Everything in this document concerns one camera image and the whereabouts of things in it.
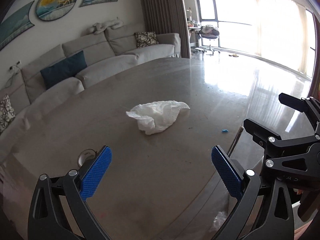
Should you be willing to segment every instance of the sofa armrest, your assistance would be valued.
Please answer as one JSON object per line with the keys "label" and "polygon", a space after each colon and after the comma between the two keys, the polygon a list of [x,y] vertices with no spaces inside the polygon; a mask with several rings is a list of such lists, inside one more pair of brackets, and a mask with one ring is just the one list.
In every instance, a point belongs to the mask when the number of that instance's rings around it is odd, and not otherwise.
{"label": "sofa armrest", "polygon": [[181,39],[178,33],[158,34],[157,39],[160,44],[174,45],[175,54],[178,54],[181,52]]}

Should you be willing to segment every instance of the chair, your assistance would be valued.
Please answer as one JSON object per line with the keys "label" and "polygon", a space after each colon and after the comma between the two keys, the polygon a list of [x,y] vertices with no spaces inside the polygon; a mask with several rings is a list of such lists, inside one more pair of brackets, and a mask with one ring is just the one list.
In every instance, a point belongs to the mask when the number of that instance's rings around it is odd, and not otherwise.
{"label": "chair", "polygon": [[203,49],[203,50],[202,50],[203,53],[205,53],[206,51],[212,51],[212,55],[213,55],[214,52],[217,51],[217,52],[219,52],[219,54],[220,54],[220,51],[219,51],[219,50],[216,50],[216,49],[212,49],[212,48],[211,48],[211,40],[215,40],[215,39],[219,38],[219,36],[210,35],[210,34],[204,34],[204,33],[202,33],[201,31],[199,32],[199,35],[200,35],[200,37],[203,38],[203,39],[208,39],[208,40],[210,40],[210,47],[209,47],[209,49]]}

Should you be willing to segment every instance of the patterned pillow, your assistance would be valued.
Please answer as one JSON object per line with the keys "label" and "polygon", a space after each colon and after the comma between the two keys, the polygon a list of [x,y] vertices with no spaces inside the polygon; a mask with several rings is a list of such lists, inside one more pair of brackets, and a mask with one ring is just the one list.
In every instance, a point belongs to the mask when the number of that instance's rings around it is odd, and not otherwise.
{"label": "patterned pillow", "polygon": [[0,101],[0,134],[8,127],[13,121],[16,114],[11,106],[8,94],[5,94]]}
{"label": "patterned pillow", "polygon": [[159,44],[157,35],[155,32],[150,33],[135,33],[137,39],[138,48],[148,47]]}

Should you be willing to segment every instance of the blue gripper pad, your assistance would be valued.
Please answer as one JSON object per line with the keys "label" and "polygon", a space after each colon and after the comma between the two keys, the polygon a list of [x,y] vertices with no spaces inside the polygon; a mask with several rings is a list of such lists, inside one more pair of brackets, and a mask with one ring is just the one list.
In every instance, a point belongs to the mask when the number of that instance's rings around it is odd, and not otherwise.
{"label": "blue gripper pad", "polygon": [[242,180],[217,146],[212,148],[211,159],[231,197],[238,201],[242,198]]}
{"label": "blue gripper pad", "polygon": [[87,174],[81,182],[80,196],[83,201],[92,197],[112,159],[112,152],[109,147],[105,147],[99,157],[95,160]]}

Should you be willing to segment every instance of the window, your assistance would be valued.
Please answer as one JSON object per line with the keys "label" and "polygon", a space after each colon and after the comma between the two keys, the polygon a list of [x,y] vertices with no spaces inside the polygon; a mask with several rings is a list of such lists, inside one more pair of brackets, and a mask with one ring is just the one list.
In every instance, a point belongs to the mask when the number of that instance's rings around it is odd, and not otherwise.
{"label": "window", "polygon": [[[219,28],[211,45],[277,62],[312,77],[313,14],[292,0],[197,0],[202,25]],[[210,41],[202,39],[204,46]]]}
{"label": "window", "polygon": [[308,24],[308,57],[307,57],[307,76],[313,76],[313,70],[316,60],[316,30],[315,22],[313,20],[313,14],[306,11],[307,14],[307,24]]}
{"label": "window", "polygon": [[[201,25],[219,28],[220,37],[211,41],[212,46],[253,51],[252,4],[252,0],[198,0]],[[210,41],[203,39],[202,44],[209,46]]]}

